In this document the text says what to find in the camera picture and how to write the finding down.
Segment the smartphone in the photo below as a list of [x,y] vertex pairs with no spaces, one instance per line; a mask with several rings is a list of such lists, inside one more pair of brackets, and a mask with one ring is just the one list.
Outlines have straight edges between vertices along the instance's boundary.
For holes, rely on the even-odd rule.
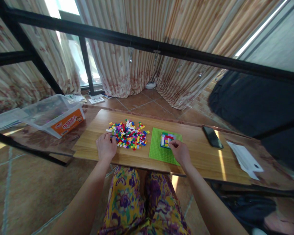
[[203,127],[203,131],[212,147],[223,149],[221,141],[217,137],[215,130],[210,127]]

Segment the black cloth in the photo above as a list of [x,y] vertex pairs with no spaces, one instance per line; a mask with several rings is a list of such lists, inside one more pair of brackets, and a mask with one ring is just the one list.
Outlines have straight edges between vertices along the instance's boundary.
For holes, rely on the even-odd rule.
[[[208,103],[219,117],[255,136],[294,120],[294,85],[228,71]],[[294,128],[267,137],[262,144],[294,169]]]

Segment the tabletop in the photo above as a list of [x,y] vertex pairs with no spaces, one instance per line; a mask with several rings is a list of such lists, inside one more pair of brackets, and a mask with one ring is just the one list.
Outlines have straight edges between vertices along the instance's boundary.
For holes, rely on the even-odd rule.
[[177,165],[165,163],[149,158],[149,148],[153,127],[168,132],[179,133],[183,142],[187,144],[192,164],[199,173],[207,179],[227,181],[239,184],[250,185],[250,177],[244,172],[227,144],[221,131],[216,131],[224,148],[217,149],[210,146],[202,128],[189,126],[180,123],[173,123],[153,118],[136,116],[109,110],[100,110],[94,120],[76,142],[73,150],[74,157],[98,161],[96,139],[106,132],[110,122],[121,122],[131,119],[134,122],[142,122],[144,130],[149,130],[147,145],[141,149],[117,148],[117,153],[112,159],[113,164],[138,167],[148,170],[160,171],[176,175],[184,175],[182,168]]

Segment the left hand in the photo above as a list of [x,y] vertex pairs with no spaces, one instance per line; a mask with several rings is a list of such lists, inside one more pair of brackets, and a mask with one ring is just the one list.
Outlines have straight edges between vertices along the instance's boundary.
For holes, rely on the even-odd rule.
[[109,164],[117,152],[117,141],[114,136],[110,140],[111,135],[105,133],[96,140],[99,161],[108,161]]

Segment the orange label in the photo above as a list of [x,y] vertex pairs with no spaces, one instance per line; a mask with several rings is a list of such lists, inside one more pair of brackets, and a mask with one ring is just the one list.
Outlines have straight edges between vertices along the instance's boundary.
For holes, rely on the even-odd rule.
[[78,109],[65,117],[61,121],[57,122],[51,128],[55,130],[59,135],[64,136],[69,133],[74,127],[80,124],[84,120],[81,110]]

